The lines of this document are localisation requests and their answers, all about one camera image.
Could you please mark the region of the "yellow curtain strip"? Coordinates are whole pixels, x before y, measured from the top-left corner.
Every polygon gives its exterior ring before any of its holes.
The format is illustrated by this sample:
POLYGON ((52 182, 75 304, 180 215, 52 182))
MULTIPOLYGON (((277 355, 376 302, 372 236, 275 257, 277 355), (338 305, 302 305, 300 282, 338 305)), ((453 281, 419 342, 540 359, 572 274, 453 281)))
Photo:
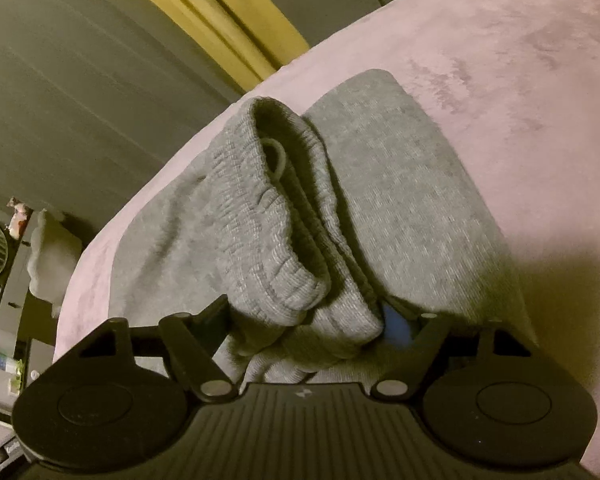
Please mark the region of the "yellow curtain strip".
POLYGON ((244 91, 309 44, 272 0, 149 0, 244 91))

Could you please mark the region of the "pink bed blanket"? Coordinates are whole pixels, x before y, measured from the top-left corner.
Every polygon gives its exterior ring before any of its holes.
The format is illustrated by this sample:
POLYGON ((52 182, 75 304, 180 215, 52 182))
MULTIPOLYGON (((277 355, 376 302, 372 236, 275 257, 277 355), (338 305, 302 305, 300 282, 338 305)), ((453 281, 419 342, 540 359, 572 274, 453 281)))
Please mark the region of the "pink bed blanket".
MULTIPOLYGON (((600 0, 394 0, 247 93, 185 144, 97 234, 69 283, 65 353, 105 318, 114 255, 144 206, 246 101, 297 114, 368 70, 438 126, 509 250, 532 338, 600 408, 600 0)), ((600 475, 600 426, 585 455, 600 475)))

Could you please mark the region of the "grey sweatpants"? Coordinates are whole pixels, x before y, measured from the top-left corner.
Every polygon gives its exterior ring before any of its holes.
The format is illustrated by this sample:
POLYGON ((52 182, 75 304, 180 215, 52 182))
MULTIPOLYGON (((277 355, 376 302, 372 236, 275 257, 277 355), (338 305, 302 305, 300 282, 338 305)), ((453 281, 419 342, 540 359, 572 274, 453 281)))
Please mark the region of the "grey sweatpants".
POLYGON ((120 240, 108 312, 132 325, 224 296, 239 382, 360 382, 398 362, 382 304, 531 335, 509 250, 438 126, 384 70, 305 113, 242 104, 120 240))

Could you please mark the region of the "grey chair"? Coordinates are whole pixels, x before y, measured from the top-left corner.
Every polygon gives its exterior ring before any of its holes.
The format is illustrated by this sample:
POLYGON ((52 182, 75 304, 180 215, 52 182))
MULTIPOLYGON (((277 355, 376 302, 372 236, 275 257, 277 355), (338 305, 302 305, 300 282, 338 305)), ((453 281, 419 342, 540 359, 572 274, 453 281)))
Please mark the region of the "grey chair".
POLYGON ((52 306, 52 317, 59 318, 67 288, 83 245, 46 209, 35 217, 31 234, 31 255, 27 263, 29 292, 52 306))

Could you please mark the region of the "green curtain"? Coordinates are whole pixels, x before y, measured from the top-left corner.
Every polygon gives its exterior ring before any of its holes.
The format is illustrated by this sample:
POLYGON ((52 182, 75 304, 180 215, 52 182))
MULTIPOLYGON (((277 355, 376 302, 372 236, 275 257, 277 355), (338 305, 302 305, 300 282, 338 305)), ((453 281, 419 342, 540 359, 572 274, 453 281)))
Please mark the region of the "green curtain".
MULTIPOLYGON (((279 26, 212 0, 273 66, 279 26)), ((392 0, 268 0, 309 44, 392 0)), ((18 197, 101 228, 242 88, 150 0, 0 0, 0 217, 18 197)))

